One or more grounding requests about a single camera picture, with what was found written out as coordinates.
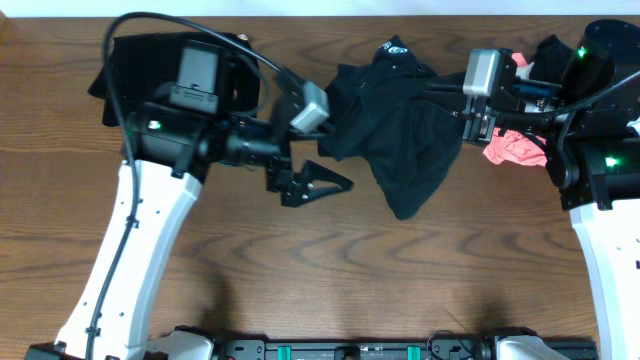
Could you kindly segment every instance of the wire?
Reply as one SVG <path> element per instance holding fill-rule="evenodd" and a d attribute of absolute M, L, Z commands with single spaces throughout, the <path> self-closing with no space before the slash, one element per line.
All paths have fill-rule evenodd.
<path fill-rule="evenodd" d="M 264 109 L 269 104 L 269 101 L 271 101 L 271 87 L 269 86 L 269 82 L 267 81 L 267 79 L 265 79 L 264 75 L 262 75 L 262 73 L 260 72 L 260 69 L 247 56 L 243 54 L 237 54 L 237 56 L 238 58 L 240 58 L 240 60 L 247 64 L 249 69 L 251 69 L 251 71 L 253 71 L 253 73 L 256 74 L 258 78 L 260 78 L 260 81 L 264 84 L 264 96 L 260 104 L 258 104 L 258 106 L 256 106 L 252 110 L 228 111 L 228 113 L 235 116 L 252 116 Z"/>
<path fill-rule="evenodd" d="M 541 112 L 541 113 L 519 113 L 519 112 L 511 112 L 511 111 L 504 111 L 504 112 L 498 111 L 497 115 L 502 115 L 502 116 L 508 117 L 509 119 L 531 120 L 531 119 L 547 119 L 549 117 L 556 117 L 564 114 L 569 114 L 569 113 L 591 106 L 596 101 L 601 100 L 603 97 L 609 95 L 613 91 L 619 89 L 626 83 L 630 82 L 631 80 L 636 78 L 638 75 L 640 75 L 640 70 L 620 80 L 619 82 L 617 82 L 611 87 L 602 89 L 589 97 L 576 101 L 575 103 L 569 106 L 558 108 L 554 111 L 547 111 L 547 112 Z"/>
<path fill-rule="evenodd" d="M 464 351 L 468 352 L 471 356 L 465 358 L 465 359 L 472 359 L 473 358 L 473 352 L 471 352 L 471 350 L 467 347 L 467 345 L 465 345 L 462 340 L 460 339 L 460 336 L 456 333 L 454 333 L 451 330 L 438 330 L 436 332 L 434 332 L 433 334 L 431 334 L 431 336 L 429 336 L 429 339 L 427 340 L 427 350 L 429 350 L 429 352 L 431 353 L 431 356 L 435 357 L 437 360 L 443 360 L 440 356 L 436 355 L 433 353 L 433 350 L 431 350 L 431 339 L 433 339 L 434 336 L 438 335 L 438 334 L 442 334 L 442 333 L 447 333 L 447 334 L 451 334 L 453 335 L 453 337 L 458 340 L 458 342 L 460 343 L 460 346 L 462 346 L 462 348 L 464 349 Z"/>
<path fill-rule="evenodd" d="M 129 238 L 129 234 L 131 233 L 131 230 L 133 229 L 133 226 L 136 223 L 135 216 L 138 211 L 138 201 L 139 201 L 138 199 L 140 194 L 140 189 L 139 189 L 140 184 L 138 183 L 138 172 L 136 169 L 135 157 L 133 155 L 131 140 L 129 139 L 129 136 L 127 134 L 126 124 L 124 122 L 124 115 L 122 113 L 122 107 L 120 105 L 120 98 L 118 96 L 118 91 L 116 89 L 115 80 L 113 79 L 113 69 L 111 68 L 111 64 L 109 62 L 109 50 L 110 50 L 109 48 L 111 44 L 111 38 L 113 37 L 113 34 L 116 28 L 123 22 L 130 19 L 136 19 L 136 18 L 151 18 L 151 19 L 165 20 L 165 21 L 185 25 L 193 29 L 202 31 L 204 33 L 207 33 L 217 38 L 218 40 L 221 40 L 224 43 L 227 43 L 237 48 L 238 50 L 246 53 L 247 55 L 250 55 L 262 61 L 263 63 L 265 63 L 272 69 L 274 69 L 275 71 L 280 71 L 280 68 L 276 64 L 274 64 L 264 56 L 258 54 L 257 52 L 251 49 L 248 49 L 240 44 L 237 44 L 233 40 L 228 39 L 227 37 L 215 32 L 214 30 L 211 30 L 205 26 L 202 26 L 200 24 L 194 23 L 186 19 L 181 19 L 181 18 L 169 16 L 169 15 L 150 13 L 150 12 L 133 12 L 133 13 L 128 13 L 116 18 L 111 23 L 111 25 L 109 25 L 109 28 L 107 29 L 107 32 L 104 36 L 104 41 L 102 43 L 102 63 L 104 67 L 104 77 L 107 83 L 107 94 L 111 98 L 111 104 L 113 105 L 113 111 L 115 113 L 116 120 L 118 121 L 118 125 L 120 125 L 120 129 L 122 130 L 122 136 L 123 136 L 123 142 L 124 142 L 124 148 L 125 148 L 125 157 L 129 166 L 131 167 L 132 201 L 131 201 L 131 210 L 129 211 L 129 216 L 127 217 L 127 223 L 125 226 L 124 233 L 122 234 L 122 238 L 120 240 L 120 243 L 118 244 L 118 248 L 116 249 L 116 253 L 113 257 L 113 261 L 109 266 L 109 270 L 107 271 L 107 275 L 105 276 L 104 283 L 102 284 L 102 288 L 100 289 L 100 293 L 98 294 L 98 298 L 96 299 L 96 306 L 93 310 L 93 315 L 91 316 L 91 323 L 89 325 L 89 328 L 87 329 L 87 346 L 85 349 L 86 360 L 93 359 L 93 345 L 95 342 L 95 337 L 99 333 L 98 319 L 100 319 L 101 317 L 102 305 L 104 304 L 104 299 L 109 290 L 109 285 L 111 284 L 111 280 L 113 279 L 113 275 L 118 266 L 118 262 L 122 257 L 122 252 L 124 251 L 124 247 L 127 243 L 127 239 Z"/>

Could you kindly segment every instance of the crumpled pink fabric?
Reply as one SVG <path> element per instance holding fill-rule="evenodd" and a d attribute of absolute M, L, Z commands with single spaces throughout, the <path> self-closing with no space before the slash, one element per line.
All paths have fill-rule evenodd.
<path fill-rule="evenodd" d="M 514 53 L 511 57 L 516 61 L 518 67 L 528 66 L 522 54 Z M 500 129 L 493 129 L 491 143 L 482 152 L 489 161 L 496 165 L 506 160 L 524 166 L 545 166 L 547 158 L 544 156 L 544 152 L 531 140 L 517 131 L 507 130 L 504 137 L 498 136 L 499 132 Z"/>

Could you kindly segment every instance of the black cable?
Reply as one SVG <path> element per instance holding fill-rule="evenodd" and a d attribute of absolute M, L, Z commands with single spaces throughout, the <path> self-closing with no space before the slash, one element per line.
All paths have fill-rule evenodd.
<path fill-rule="evenodd" d="M 502 115 L 505 118 L 514 119 L 514 120 L 547 119 L 547 118 L 553 118 L 553 117 L 564 115 L 564 114 L 569 114 L 569 113 L 591 106 L 596 101 L 601 100 L 603 97 L 609 95 L 611 92 L 617 90 L 621 86 L 630 82 L 638 75 L 640 75 L 640 70 L 618 81 L 616 84 L 614 84 L 611 87 L 602 89 L 591 96 L 588 96 L 582 100 L 576 101 L 571 105 L 558 108 L 554 111 L 547 111 L 547 112 L 541 112 L 541 113 L 519 113 L 519 112 L 511 112 L 511 111 L 504 111 L 504 112 L 498 111 L 496 112 L 496 114 Z"/>
<path fill-rule="evenodd" d="M 260 78 L 260 81 L 264 84 L 264 94 L 262 97 L 262 101 L 258 106 L 256 106 L 252 110 L 243 110 L 243 111 L 228 111 L 229 114 L 235 116 L 252 116 L 253 114 L 257 114 L 259 111 L 264 109 L 271 100 L 271 87 L 269 86 L 269 82 L 265 79 L 264 75 L 260 72 L 260 69 L 254 64 L 247 56 L 243 54 L 236 55 L 240 60 L 242 60 L 254 74 Z"/>
<path fill-rule="evenodd" d="M 437 330 L 436 332 L 434 332 L 433 334 L 431 334 L 431 336 L 429 336 L 429 340 L 427 340 L 427 350 L 429 350 L 429 352 L 431 353 L 431 356 L 435 357 L 437 360 L 443 360 L 440 356 L 436 355 L 433 353 L 433 350 L 431 349 L 431 339 L 433 339 L 434 336 L 438 335 L 438 334 L 442 334 L 442 333 L 447 333 L 447 334 L 451 334 L 453 335 L 453 337 L 458 340 L 458 342 L 460 343 L 460 346 L 462 346 L 462 348 L 464 349 L 464 351 L 468 352 L 471 356 L 465 358 L 465 359 L 472 359 L 473 358 L 473 352 L 471 352 L 471 350 L 467 347 L 467 345 L 465 345 L 462 340 L 460 339 L 460 336 L 456 333 L 454 333 L 451 330 Z"/>
<path fill-rule="evenodd" d="M 267 58 L 258 54 L 257 52 L 251 49 L 248 49 L 240 44 L 237 44 L 233 40 L 230 40 L 227 37 L 205 26 L 191 22 L 189 20 L 185 20 L 185 19 L 181 19 L 181 18 L 169 16 L 169 15 L 157 14 L 157 13 L 133 12 L 133 13 L 125 14 L 116 18 L 111 23 L 111 25 L 109 25 L 109 28 L 107 29 L 107 32 L 104 36 L 104 41 L 102 43 L 102 63 L 104 67 L 104 77 L 107 85 L 107 94 L 111 98 L 111 104 L 113 105 L 113 111 L 115 113 L 116 120 L 118 121 L 118 125 L 120 125 L 120 129 L 122 130 L 123 142 L 124 142 L 124 148 L 125 148 L 125 157 L 127 159 L 129 166 L 131 167 L 131 181 L 132 181 L 133 189 L 132 189 L 131 210 L 129 212 L 129 216 L 127 217 L 125 230 L 124 230 L 124 233 L 122 234 L 122 239 L 120 240 L 120 244 L 118 244 L 118 248 L 116 249 L 116 253 L 113 257 L 113 261 L 109 266 L 107 275 L 105 276 L 104 283 L 102 284 L 102 288 L 100 289 L 98 298 L 96 299 L 96 306 L 93 310 L 93 315 L 91 316 L 91 323 L 89 325 L 89 328 L 87 329 L 87 346 L 85 350 L 86 360 L 91 360 L 93 358 L 93 345 L 94 345 L 95 337 L 99 333 L 98 319 L 101 316 L 100 312 L 102 310 L 102 305 L 104 304 L 105 296 L 107 294 L 107 291 L 109 290 L 109 285 L 111 284 L 111 280 L 113 279 L 113 275 L 118 266 L 118 262 L 120 261 L 120 257 L 122 257 L 122 252 L 124 251 L 124 247 L 127 243 L 127 239 L 129 238 L 129 234 L 131 233 L 131 230 L 134 224 L 136 223 L 135 216 L 136 216 L 136 212 L 138 211 L 138 198 L 140 193 L 139 183 L 138 183 L 138 172 L 136 170 L 135 158 L 133 155 L 131 141 L 129 139 L 129 136 L 127 135 L 127 129 L 126 129 L 126 124 L 124 122 L 122 107 L 120 106 L 120 97 L 118 95 L 118 91 L 115 86 L 115 81 L 113 79 L 113 69 L 111 68 L 111 64 L 109 62 L 109 48 L 111 44 L 111 38 L 113 37 L 113 33 L 115 32 L 116 28 L 120 24 L 122 24 L 127 20 L 135 19 L 135 18 L 151 18 L 151 19 L 165 20 L 165 21 L 189 26 L 196 30 L 200 30 L 262 61 L 263 63 L 265 63 L 272 69 L 274 69 L 275 71 L 280 71 L 280 68 L 276 64 L 269 61 Z"/>

